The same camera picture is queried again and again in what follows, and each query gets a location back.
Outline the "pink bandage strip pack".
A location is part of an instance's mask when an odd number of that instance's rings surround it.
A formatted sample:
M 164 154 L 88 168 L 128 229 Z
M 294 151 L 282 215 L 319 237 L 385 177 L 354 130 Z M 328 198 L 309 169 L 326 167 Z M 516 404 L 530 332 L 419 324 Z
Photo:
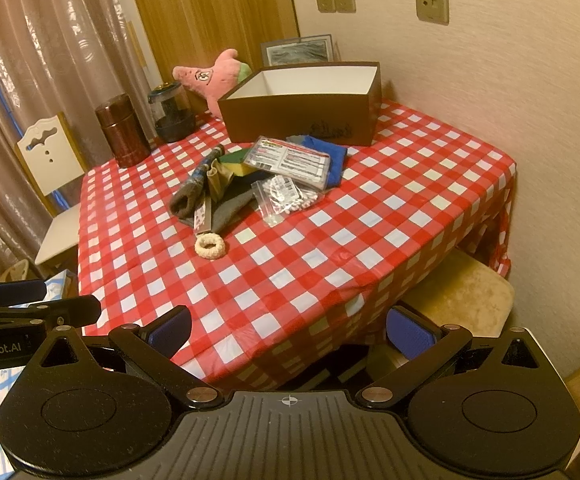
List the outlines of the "pink bandage strip pack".
M 212 231 L 213 201 L 212 197 L 203 193 L 193 214 L 193 232 L 195 235 L 202 235 Z

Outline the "striped blue grey sock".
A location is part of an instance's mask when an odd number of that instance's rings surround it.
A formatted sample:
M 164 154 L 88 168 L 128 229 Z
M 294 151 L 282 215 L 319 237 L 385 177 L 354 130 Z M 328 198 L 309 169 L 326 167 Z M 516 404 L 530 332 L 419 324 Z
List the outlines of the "striped blue grey sock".
M 206 174 L 211 169 L 212 162 L 225 154 L 223 145 L 217 145 L 212 148 L 195 167 L 192 174 L 187 178 L 179 190 L 174 194 L 169 202 L 169 211 L 178 219 L 183 219 L 189 216 L 194 211 L 195 204 L 204 190 L 206 182 Z

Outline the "beige small sock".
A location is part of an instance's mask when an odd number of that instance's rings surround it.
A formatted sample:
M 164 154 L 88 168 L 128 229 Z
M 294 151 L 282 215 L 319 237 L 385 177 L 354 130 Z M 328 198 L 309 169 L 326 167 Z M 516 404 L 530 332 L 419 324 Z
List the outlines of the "beige small sock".
M 219 159 L 214 159 L 206 171 L 209 196 L 214 203 L 218 203 L 225 196 L 235 174 Z

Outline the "green yellow sponge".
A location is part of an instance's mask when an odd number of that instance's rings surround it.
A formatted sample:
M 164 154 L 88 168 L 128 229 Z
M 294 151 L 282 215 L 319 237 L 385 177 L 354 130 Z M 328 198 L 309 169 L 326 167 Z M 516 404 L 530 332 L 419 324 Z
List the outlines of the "green yellow sponge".
M 241 150 L 239 151 L 234 151 L 231 153 L 221 155 L 218 160 L 236 177 L 245 177 L 248 174 L 253 174 L 253 172 L 256 170 L 255 167 L 249 166 L 245 162 L 245 159 L 247 158 L 247 154 L 249 154 L 249 151 L 250 150 L 248 148 L 241 148 Z

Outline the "plastic packet with label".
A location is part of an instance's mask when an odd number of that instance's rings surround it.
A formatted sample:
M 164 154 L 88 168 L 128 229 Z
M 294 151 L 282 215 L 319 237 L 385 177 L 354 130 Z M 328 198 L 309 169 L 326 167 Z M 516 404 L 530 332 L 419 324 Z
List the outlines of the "plastic packet with label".
M 327 187 L 331 158 L 328 154 L 284 140 L 260 136 L 247 152 L 247 166 L 279 174 L 317 190 Z

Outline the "beige cushioned stool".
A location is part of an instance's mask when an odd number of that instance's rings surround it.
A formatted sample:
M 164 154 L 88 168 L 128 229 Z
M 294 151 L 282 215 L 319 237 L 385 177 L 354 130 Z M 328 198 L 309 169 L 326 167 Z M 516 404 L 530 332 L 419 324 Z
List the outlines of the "beige cushioned stool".
M 484 263 L 453 249 L 401 301 L 438 326 L 457 324 L 475 337 L 498 337 L 512 311 L 514 289 Z

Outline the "red white checkered tablecloth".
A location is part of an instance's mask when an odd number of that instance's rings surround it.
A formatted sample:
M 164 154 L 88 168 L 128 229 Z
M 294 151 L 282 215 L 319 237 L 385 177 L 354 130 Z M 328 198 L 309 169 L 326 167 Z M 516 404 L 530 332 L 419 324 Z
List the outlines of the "red white checkered tablecloth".
M 177 364 L 225 390 L 273 389 L 341 344 L 378 339 L 387 310 L 454 248 L 492 236 L 489 263 L 509 268 L 513 159 L 393 102 L 373 143 L 349 150 L 337 188 L 277 226 L 244 208 L 223 235 L 226 255 L 203 259 L 168 203 L 228 144 L 225 126 L 204 118 L 135 167 L 106 162 L 86 174 L 78 285 L 101 304 L 87 335 L 180 304 L 192 333 Z

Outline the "grey felt cloth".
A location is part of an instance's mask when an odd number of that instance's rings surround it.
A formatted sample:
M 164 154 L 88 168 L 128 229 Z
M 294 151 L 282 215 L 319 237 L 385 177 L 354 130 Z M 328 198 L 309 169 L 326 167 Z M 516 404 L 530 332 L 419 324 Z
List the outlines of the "grey felt cloth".
M 252 200 L 254 195 L 252 184 L 258 180 L 264 180 L 269 177 L 265 171 L 255 171 L 245 177 L 235 177 L 232 180 L 225 196 L 218 203 L 213 204 L 212 232 L 219 234 L 231 222 L 232 218 Z M 187 226 L 193 226 L 193 213 L 188 217 L 178 219 Z

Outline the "brown metal canister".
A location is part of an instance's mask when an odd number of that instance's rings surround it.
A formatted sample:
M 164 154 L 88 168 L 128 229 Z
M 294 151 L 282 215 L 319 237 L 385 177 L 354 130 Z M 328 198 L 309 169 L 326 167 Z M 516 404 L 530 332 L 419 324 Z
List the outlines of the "brown metal canister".
M 150 145 L 126 93 L 99 105 L 95 114 L 121 168 L 138 165 L 150 155 Z

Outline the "bag of cotton swabs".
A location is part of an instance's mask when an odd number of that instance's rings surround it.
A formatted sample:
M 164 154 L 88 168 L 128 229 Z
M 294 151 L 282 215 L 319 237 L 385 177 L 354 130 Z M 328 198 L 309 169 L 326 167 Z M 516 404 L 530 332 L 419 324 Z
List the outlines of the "bag of cotton swabs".
M 258 180 L 252 184 L 252 191 L 263 221 L 271 228 L 290 214 L 311 208 L 322 198 L 317 190 L 284 176 Z

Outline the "glass jar with dark lid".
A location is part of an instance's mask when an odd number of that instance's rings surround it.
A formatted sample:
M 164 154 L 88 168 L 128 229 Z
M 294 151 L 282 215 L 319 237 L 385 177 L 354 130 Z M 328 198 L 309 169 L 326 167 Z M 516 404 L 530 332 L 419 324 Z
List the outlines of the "glass jar with dark lid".
M 148 94 L 156 134 L 166 143 L 186 138 L 195 129 L 195 116 L 179 81 L 165 82 Z

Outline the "beige sheer curtain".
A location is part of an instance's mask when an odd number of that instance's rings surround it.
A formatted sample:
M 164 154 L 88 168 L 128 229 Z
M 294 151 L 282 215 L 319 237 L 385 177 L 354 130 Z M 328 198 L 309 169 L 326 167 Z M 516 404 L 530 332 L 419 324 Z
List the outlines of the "beige sheer curtain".
M 120 0 L 0 0 L 0 273 L 33 260 L 52 216 L 81 194 L 78 182 L 59 197 L 37 192 L 16 148 L 25 130 L 62 115 L 96 167 L 112 156 L 97 108 L 126 94 L 153 139 L 148 90 Z

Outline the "brown cardboard box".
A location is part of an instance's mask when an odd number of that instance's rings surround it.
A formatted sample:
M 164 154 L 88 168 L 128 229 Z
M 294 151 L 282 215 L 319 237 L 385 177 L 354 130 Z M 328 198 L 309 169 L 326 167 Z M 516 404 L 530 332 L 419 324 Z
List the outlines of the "brown cardboard box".
M 297 64 L 259 70 L 218 100 L 232 142 L 313 136 L 369 146 L 382 104 L 380 64 Z

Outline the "pink starfish plush toy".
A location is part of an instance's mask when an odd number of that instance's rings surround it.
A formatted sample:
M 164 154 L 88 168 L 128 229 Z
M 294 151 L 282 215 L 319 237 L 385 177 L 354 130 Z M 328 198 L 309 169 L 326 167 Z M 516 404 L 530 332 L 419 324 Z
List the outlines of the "pink starfish plush toy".
M 218 100 L 252 75 L 252 69 L 238 58 L 238 51 L 226 49 L 217 56 L 211 67 L 175 66 L 171 71 L 183 88 L 205 99 L 209 112 L 223 118 Z

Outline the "framed grey picture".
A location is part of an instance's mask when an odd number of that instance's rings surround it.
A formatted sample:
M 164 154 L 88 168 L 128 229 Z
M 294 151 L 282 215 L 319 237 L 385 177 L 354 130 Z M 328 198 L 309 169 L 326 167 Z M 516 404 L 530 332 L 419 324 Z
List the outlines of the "framed grey picture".
M 268 41 L 261 44 L 261 50 L 265 67 L 334 61 L 329 34 Z

